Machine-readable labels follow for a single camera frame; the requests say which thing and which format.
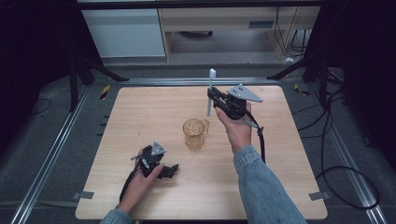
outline metal bracket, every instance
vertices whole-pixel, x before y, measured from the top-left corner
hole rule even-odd
[[[316,201],[319,199],[330,199],[330,194],[328,192],[315,192],[315,193],[310,193],[309,197],[311,198],[312,201]]]
[[[146,159],[142,159],[143,164],[146,166],[146,168],[149,169],[149,164],[148,161],[146,161]]]
[[[167,152],[167,150],[161,146],[157,141],[152,144],[151,156],[158,156]]]
[[[93,192],[89,191],[82,191],[81,193],[75,192],[72,196],[73,200],[78,200],[78,199],[92,199],[93,197]]]
[[[262,98],[260,98],[258,95],[254,94],[251,92],[248,88],[244,87],[242,84],[239,84],[229,90],[227,92],[240,100],[249,100],[249,101],[254,101],[254,102],[259,102],[262,103]]]

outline wooden table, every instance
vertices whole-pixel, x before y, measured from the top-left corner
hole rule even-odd
[[[226,91],[229,87],[219,87]],[[267,165],[306,219],[322,219],[322,200],[311,201],[318,185],[294,125],[282,89],[251,86],[263,103],[252,103],[252,114],[264,126]],[[80,219],[101,219],[119,202],[126,177],[140,148],[160,142],[168,152],[162,162],[180,164],[172,179],[157,179],[135,208],[134,219],[246,219],[233,167],[233,153],[224,126],[214,108],[207,118],[204,146],[190,150],[184,142],[183,123],[205,119],[207,87],[136,87],[120,90],[80,199]],[[260,151],[256,134],[252,144]]]

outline sleeve cuff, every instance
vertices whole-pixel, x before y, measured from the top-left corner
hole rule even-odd
[[[261,156],[254,146],[247,145],[245,147],[241,147],[235,155],[233,155],[233,165],[235,166],[236,172],[239,174],[239,171],[245,166],[260,158]]]
[[[120,209],[112,209],[101,223],[123,224],[132,223],[131,217]]]

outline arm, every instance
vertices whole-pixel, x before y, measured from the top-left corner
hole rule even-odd
[[[251,127],[216,108],[233,150],[239,192],[249,223],[306,223],[282,184],[251,145]]]
[[[240,148],[233,163],[249,223],[306,223],[253,146]]]
[[[136,171],[134,178],[128,185],[128,189],[116,206],[116,209],[110,210],[108,214],[102,219],[101,224],[130,224],[132,223],[132,211],[137,203],[143,198],[148,191],[151,184],[160,174],[163,169],[163,165],[159,165],[154,168],[148,177],[143,175],[142,170]]]

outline white marker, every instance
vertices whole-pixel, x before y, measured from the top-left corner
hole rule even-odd
[[[209,72],[209,89],[212,90],[212,78],[216,77],[216,71],[215,69],[211,68]],[[206,115],[209,117],[210,116],[210,109],[212,105],[212,100],[207,97],[207,113]]]

